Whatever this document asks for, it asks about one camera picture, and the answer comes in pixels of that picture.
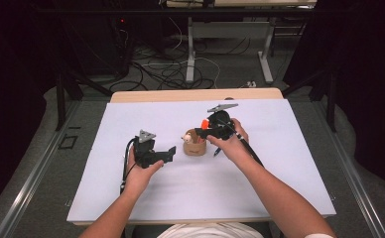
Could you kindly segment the black metal stand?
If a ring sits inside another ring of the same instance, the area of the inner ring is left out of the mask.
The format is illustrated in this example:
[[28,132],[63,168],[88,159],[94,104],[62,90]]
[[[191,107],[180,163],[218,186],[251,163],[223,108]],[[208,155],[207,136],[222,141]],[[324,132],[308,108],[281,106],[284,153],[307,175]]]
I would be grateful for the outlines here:
[[56,76],[56,93],[58,108],[58,124],[56,130],[59,131],[66,121],[65,95],[68,94],[72,100],[81,100],[83,92],[79,84],[85,84],[90,88],[102,93],[105,96],[111,96],[113,92],[98,83],[92,81],[87,76],[69,68],[62,67],[58,70]]
[[335,100],[336,100],[336,85],[337,85],[337,70],[334,67],[326,67],[325,69],[317,70],[312,73],[310,76],[300,80],[298,83],[288,86],[282,91],[283,96],[288,96],[292,92],[308,85],[314,83],[315,86],[310,91],[310,101],[321,101],[321,99],[326,96],[326,111],[325,111],[325,121],[329,129],[335,133]]

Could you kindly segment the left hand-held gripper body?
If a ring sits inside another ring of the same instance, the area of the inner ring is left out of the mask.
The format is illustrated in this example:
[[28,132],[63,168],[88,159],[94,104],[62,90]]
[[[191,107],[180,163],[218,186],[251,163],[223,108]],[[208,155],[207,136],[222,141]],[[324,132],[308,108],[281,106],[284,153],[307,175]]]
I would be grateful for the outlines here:
[[159,160],[165,159],[164,152],[155,152],[155,134],[141,130],[134,141],[134,157],[138,166],[143,169],[148,168]]

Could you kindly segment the person's left hand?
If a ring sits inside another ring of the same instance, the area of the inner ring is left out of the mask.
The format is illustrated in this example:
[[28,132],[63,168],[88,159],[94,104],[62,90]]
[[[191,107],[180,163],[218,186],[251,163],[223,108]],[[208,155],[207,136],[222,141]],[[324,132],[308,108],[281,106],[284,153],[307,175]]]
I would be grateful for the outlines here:
[[128,154],[128,167],[123,194],[139,197],[148,186],[151,177],[163,165],[163,161],[157,161],[148,168],[143,169],[135,163],[134,148],[131,147]]

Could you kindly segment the dark curtain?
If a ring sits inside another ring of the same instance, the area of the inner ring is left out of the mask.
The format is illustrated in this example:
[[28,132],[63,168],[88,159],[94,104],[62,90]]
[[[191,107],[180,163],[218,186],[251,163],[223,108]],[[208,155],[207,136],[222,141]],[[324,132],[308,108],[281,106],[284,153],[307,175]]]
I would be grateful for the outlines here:
[[318,0],[315,10],[283,81],[296,85],[336,56],[336,104],[356,133],[354,158],[385,180],[385,0]]
[[0,194],[24,157],[54,87],[28,0],[0,0]]

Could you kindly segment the metal floor rail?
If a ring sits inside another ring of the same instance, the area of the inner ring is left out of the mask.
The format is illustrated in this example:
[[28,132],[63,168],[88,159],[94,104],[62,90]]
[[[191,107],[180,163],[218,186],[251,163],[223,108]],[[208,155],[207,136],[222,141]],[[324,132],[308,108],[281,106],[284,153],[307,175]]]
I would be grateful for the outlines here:
[[323,108],[321,102],[313,102],[313,107],[316,110],[321,124],[326,130],[332,144],[338,155],[338,163],[343,171],[343,174],[347,180],[347,183],[352,191],[355,201],[361,211],[365,223],[369,227],[369,230],[373,238],[385,238],[385,227],[380,220],[374,205],[364,188],[361,177],[354,166],[350,156],[345,152],[345,149],[340,142],[337,134],[330,129],[330,126],[326,122],[326,111]]
[[55,129],[48,109],[12,180],[0,196],[0,238],[76,238],[81,228],[66,220],[85,160],[78,101]]

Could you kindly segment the person's white shirt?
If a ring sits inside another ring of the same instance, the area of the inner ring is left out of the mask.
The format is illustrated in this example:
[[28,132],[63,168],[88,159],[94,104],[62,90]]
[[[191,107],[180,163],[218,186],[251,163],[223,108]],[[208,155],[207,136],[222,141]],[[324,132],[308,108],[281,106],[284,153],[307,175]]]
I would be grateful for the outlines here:
[[[332,232],[302,230],[283,226],[279,229],[291,238],[335,238]],[[239,222],[208,224],[176,224],[165,230],[157,238],[265,238],[261,232]]]

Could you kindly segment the black horizontal bar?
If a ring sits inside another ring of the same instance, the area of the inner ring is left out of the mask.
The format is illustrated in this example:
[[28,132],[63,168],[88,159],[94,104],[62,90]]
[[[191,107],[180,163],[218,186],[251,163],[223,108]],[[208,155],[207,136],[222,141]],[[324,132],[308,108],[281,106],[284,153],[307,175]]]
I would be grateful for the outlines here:
[[121,15],[121,16],[307,16],[309,9],[161,9],[161,10],[68,10],[34,8],[38,13],[54,15]]

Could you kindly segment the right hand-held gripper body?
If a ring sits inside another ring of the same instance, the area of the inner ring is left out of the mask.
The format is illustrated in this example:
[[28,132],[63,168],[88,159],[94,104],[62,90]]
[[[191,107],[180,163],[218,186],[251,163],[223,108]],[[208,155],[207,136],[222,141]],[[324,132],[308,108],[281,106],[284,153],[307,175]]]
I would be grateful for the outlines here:
[[234,123],[230,118],[230,115],[227,113],[227,109],[236,107],[237,103],[233,104],[218,104],[217,106],[208,109],[207,112],[209,115],[215,114],[215,129],[217,139],[227,140],[234,133]]

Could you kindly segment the black computer tower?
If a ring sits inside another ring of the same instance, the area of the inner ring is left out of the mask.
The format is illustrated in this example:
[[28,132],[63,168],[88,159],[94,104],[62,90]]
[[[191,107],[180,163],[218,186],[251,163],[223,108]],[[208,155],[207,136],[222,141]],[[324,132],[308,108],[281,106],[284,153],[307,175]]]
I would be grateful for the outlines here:
[[120,29],[117,18],[78,15],[63,18],[63,24],[85,74],[119,77],[128,74],[130,39]]

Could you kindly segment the white table mat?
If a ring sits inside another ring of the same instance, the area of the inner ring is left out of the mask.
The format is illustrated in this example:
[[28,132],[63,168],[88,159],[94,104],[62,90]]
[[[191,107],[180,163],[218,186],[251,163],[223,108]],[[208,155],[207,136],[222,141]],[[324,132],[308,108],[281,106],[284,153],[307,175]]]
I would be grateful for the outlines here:
[[[285,99],[237,99],[230,104],[264,167],[324,216],[335,213],[290,103]],[[156,135],[157,151],[177,152],[151,178],[131,223],[261,220],[269,214],[244,174],[223,153],[184,153],[181,136],[200,125],[216,101],[110,103],[101,120],[67,219],[94,221],[119,195],[127,143],[141,130]]]

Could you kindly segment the person's right hand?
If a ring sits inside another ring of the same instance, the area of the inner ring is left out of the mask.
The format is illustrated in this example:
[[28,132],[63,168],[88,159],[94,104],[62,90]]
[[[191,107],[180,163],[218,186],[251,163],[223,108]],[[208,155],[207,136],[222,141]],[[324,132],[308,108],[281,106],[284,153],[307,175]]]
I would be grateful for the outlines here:
[[232,136],[227,140],[222,140],[208,135],[206,139],[212,145],[221,149],[225,156],[236,166],[239,166],[241,163],[252,159],[242,142],[236,136]]

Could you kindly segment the white metal frame desk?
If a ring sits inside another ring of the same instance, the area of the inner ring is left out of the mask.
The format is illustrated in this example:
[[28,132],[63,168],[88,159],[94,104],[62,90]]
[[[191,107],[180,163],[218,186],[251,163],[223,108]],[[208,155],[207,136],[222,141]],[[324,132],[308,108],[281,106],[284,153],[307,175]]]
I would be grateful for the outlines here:
[[[177,9],[194,9],[207,6],[208,9],[227,10],[238,8],[239,10],[311,10],[318,0],[165,0],[168,7]],[[271,69],[268,64],[268,54],[271,42],[274,38],[276,17],[266,17],[263,22],[253,21],[228,21],[215,23],[199,23],[192,17],[188,17],[188,44],[189,56],[187,66],[187,82],[192,82],[195,67],[195,39],[228,39],[228,38],[259,38],[264,40],[264,48],[258,53],[264,79],[267,83],[274,82]]]

